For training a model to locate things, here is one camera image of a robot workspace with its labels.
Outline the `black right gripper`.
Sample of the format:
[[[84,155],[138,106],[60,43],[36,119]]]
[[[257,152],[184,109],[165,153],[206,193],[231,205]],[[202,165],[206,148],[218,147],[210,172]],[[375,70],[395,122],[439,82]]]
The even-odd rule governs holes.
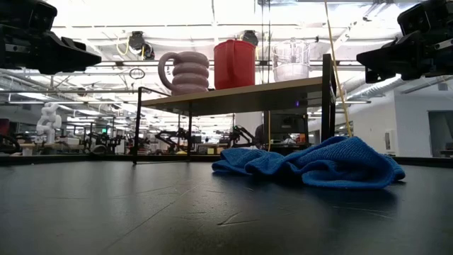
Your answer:
[[[420,31],[357,55],[365,67],[366,84],[397,74],[404,81],[452,74],[452,1],[429,0],[419,6],[423,19]]]

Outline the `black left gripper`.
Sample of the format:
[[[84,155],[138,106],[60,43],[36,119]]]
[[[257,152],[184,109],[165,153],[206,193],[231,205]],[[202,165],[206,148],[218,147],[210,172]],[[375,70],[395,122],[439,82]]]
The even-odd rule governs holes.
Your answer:
[[[1,68],[39,70],[41,74],[85,71],[99,64],[100,55],[71,38],[58,38],[47,25],[19,28],[1,24]]]

